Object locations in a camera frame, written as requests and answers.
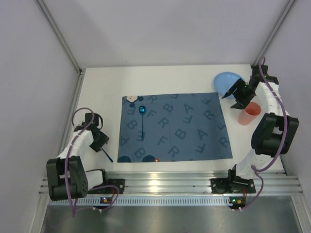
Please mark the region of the orange plastic cup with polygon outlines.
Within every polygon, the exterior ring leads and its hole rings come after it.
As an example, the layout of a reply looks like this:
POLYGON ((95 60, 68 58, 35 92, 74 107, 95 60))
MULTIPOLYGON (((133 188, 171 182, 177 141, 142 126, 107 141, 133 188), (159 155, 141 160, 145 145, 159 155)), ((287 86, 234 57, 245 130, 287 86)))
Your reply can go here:
POLYGON ((261 113, 261 107, 255 102, 250 102, 244 110, 240 112, 238 123, 246 126, 261 113))

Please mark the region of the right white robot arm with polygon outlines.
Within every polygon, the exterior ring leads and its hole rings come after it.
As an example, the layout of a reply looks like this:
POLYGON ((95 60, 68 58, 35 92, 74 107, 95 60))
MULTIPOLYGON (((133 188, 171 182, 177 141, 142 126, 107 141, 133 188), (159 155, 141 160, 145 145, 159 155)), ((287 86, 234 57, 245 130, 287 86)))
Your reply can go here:
POLYGON ((268 74, 267 65, 253 66, 249 82, 238 79, 224 97, 230 95, 236 101, 233 109, 244 110, 253 97, 257 97, 264 112, 253 132, 250 152, 228 171, 229 186, 248 188, 256 172, 268 170, 281 154, 288 152, 299 121, 287 113, 279 94, 278 79, 268 74))

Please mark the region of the blue metal spoon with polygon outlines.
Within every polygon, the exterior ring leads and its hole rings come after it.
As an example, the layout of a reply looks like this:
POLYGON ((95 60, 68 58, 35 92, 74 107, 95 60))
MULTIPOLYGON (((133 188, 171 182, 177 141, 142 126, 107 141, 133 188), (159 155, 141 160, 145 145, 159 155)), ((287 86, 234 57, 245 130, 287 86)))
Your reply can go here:
POLYGON ((141 115, 141 140, 144 140, 144 115, 146 114, 146 107, 141 105, 139 107, 139 114, 141 115))

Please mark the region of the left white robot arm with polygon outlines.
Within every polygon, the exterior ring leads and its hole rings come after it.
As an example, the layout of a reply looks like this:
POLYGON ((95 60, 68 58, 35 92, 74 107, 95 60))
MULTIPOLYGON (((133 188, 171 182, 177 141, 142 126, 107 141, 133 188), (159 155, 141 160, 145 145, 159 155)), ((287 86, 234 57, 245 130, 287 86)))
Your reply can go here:
POLYGON ((88 149, 100 152, 109 137, 101 131, 103 119, 99 114, 86 113, 85 121, 74 129, 71 142, 55 159, 46 164, 48 190, 51 200, 84 198, 93 188, 107 184, 104 169, 86 172, 82 158, 88 149))

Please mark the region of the blue plastic plate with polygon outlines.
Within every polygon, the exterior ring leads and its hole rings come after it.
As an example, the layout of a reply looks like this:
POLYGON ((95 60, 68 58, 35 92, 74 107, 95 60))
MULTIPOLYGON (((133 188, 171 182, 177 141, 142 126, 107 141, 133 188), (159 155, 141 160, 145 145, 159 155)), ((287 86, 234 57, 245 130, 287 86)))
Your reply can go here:
POLYGON ((234 72, 219 73, 213 80, 214 89, 221 97, 223 97, 238 79, 245 81, 242 76, 234 72))

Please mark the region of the blue metal fork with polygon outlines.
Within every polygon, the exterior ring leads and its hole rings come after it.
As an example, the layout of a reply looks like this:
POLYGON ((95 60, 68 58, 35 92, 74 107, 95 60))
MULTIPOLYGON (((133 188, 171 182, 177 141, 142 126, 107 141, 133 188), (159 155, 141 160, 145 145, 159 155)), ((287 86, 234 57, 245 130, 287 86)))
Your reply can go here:
POLYGON ((104 152, 104 154, 107 156, 107 158, 109 159, 109 161, 111 163, 113 163, 113 159, 108 155, 108 153, 101 147, 101 150, 104 152))

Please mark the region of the blue letter-print placemat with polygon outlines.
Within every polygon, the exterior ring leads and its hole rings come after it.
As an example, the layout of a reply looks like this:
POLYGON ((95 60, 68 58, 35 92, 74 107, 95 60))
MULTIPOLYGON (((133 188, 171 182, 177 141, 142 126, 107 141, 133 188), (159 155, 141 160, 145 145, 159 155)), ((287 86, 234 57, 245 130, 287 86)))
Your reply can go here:
POLYGON ((217 93, 122 97, 119 163, 233 157, 217 93), (139 107, 146 107, 141 140, 139 107))

